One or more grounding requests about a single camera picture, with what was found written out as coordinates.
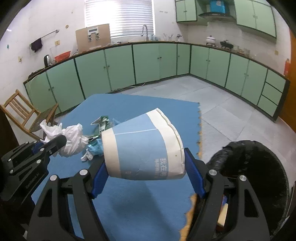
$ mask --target cardboard box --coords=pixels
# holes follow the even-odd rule
[[[98,27],[100,38],[96,39],[95,33],[92,33],[92,40],[89,41],[88,29],[93,29],[95,27]],[[76,30],[76,41],[78,46],[78,53],[106,46],[107,44],[111,43],[109,24],[102,24]]]

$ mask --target blue box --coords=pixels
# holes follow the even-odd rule
[[[211,12],[220,12],[225,13],[225,5],[223,1],[210,1],[210,10]]]

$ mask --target chair seat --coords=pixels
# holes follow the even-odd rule
[[[54,105],[53,107],[45,110],[44,112],[40,113],[37,118],[34,120],[33,124],[31,125],[30,129],[29,129],[29,132],[36,132],[36,131],[39,131],[41,130],[41,127],[40,127],[40,123],[43,121],[43,120],[47,120],[49,114],[51,114],[52,112],[55,112],[56,111],[56,108],[58,107],[58,105]]]

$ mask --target window blind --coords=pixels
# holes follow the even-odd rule
[[[153,34],[151,0],[85,0],[85,26],[109,23],[112,37]]]

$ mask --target blue gripper pad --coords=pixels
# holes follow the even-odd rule
[[[100,169],[96,173],[93,181],[93,189],[91,191],[91,194],[96,198],[99,194],[102,193],[104,186],[106,184],[106,181],[108,179],[108,172],[106,168],[105,162],[101,165]]]
[[[199,173],[198,169],[196,168],[191,156],[189,153],[184,149],[185,152],[185,169],[192,184],[192,187],[199,195],[200,198],[204,198],[206,191],[204,189],[203,177]]]

